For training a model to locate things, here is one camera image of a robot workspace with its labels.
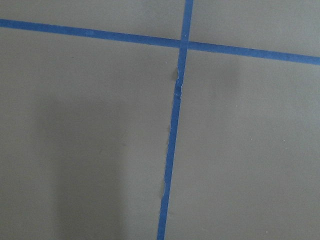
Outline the blue tape line crosswise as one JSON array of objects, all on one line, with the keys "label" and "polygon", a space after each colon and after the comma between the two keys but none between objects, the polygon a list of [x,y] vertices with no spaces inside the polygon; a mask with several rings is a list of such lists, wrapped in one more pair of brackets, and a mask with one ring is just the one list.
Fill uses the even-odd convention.
[{"label": "blue tape line crosswise", "polygon": [[[118,41],[118,42],[128,42],[128,43],[176,48],[176,49],[180,47],[180,43],[181,43],[181,41],[178,39],[120,33],[120,32],[112,32],[112,31],[88,29],[88,28],[71,27],[71,26],[52,25],[52,24],[45,24],[45,23],[35,23],[35,22],[10,20],[10,19],[1,19],[0,26],[2,28],[9,28],[9,29],[70,35],[70,36],[77,36],[77,37],[102,39],[102,40],[110,40],[110,41]],[[201,51],[201,52],[211,52],[211,53],[220,53],[220,54],[236,55],[236,56],[244,56],[244,57],[252,57],[252,58],[270,59],[270,60],[294,62],[294,63],[301,63],[301,64],[317,65],[317,66],[320,64],[320,58],[318,56],[301,55],[301,54],[294,54],[294,53],[253,49],[253,48],[245,48],[245,47],[237,47],[237,46],[228,46],[228,45],[220,45],[220,44],[211,44],[211,43],[196,42],[196,41],[189,41],[187,43],[187,48],[190,50]]]}]

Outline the blue tape line lengthwise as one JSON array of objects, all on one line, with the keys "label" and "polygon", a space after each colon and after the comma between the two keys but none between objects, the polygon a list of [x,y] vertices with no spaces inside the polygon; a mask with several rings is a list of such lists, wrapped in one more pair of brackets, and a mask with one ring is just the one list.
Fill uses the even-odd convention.
[{"label": "blue tape line lengthwise", "polygon": [[180,35],[180,41],[179,41],[179,52],[178,52],[178,60],[177,60],[177,78],[174,85],[172,111],[171,111],[171,119],[170,119],[170,130],[169,130],[169,136],[168,136],[168,145],[167,145],[165,169],[164,169],[164,176],[163,176],[163,194],[162,194],[161,203],[160,203],[159,219],[158,219],[157,235],[156,235],[156,238],[158,240],[164,240],[166,236],[166,226],[167,226],[167,218],[168,218],[168,211],[169,211],[171,183],[172,183],[172,175],[173,175],[173,168],[174,168],[182,89],[183,89],[185,69],[186,69],[193,5],[194,5],[194,2],[192,0],[186,0],[184,3],[184,12],[183,12],[181,35]]}]

